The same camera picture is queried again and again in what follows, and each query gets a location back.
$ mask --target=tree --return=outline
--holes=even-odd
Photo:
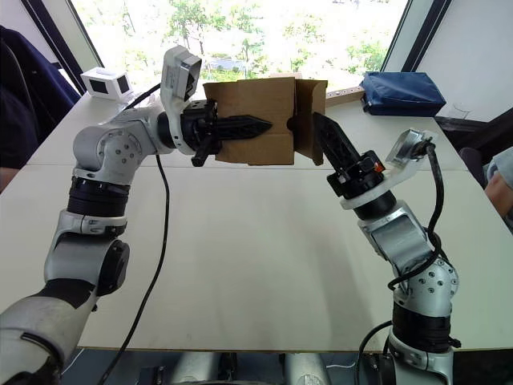
[[[351,74],[379,71],[386,56],[386,48],[380,42],[361,42],[360,46],[350,46],[346,50],[352,62],[347,68]]]
[[[325,41],[325,35],[320,32],[322,20],[313,14],[304,14],[297,16],[283,30],[283,36],[292,40],[296,55],[290,59],[290,69],[293,72],[301,70],[307,60],[312,56],[309,49],[317,43]]]
[[[228,29],[226,17],[220,10],[215,8],[207,11],[200,0],[170,0],[170,4],[175,12],[168,20],[167,36],[179,34],[188,49],[191,48],[189,39],[195,39],[204,55],[205,35],[210,30]]]
[[[239,59],[244,60],[245,69],[244,77],[248,78],[248,69],[250,62],[255,60],[262,52],[264,45],[264,32],[255,23],[260,17],[255,15],[257,4],[235,5],[230,10],[230,21],[232,27],[239,30],[241,33],[240,53]]]

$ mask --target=glass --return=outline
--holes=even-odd
[[[106,68],[143,91],[175,44],[204,60],[202,80],[299,73],[328,90],[379,71],[407,0],[73,0]]]

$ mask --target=blue bag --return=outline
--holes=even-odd
[[[371,115],[435,116],[446,103],[425,72],[367,72],[360,86]]]

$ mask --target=cardboard box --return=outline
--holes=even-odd
[[[294,150],[322,164],[313,139],[312,113],[324,113],[326,81],[288,78],[206,83],[219,117],[252,115],[273,126],[251,140],[226,140],[216,159],[251,165],[293,164]]]

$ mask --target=window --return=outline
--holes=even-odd
[[[379,71],[407,0],[72,0],[107,68],[136,90],[160,79],[175,44],[204,60],[203,81],[276,73],[329,90]]]

